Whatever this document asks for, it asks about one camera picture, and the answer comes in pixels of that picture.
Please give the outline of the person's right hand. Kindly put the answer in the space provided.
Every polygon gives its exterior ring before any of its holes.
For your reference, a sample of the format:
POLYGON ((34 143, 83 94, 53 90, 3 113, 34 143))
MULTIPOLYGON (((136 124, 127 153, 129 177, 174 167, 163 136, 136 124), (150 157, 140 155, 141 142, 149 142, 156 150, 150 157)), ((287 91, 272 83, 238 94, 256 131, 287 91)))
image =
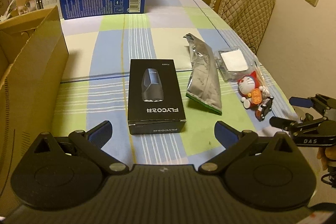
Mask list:
POLYGON ((317 159, 321 161, 322 169, 328 169, 328 161, 336 159, 336 146, 333 147, 319 147, 317 152, 317 159))

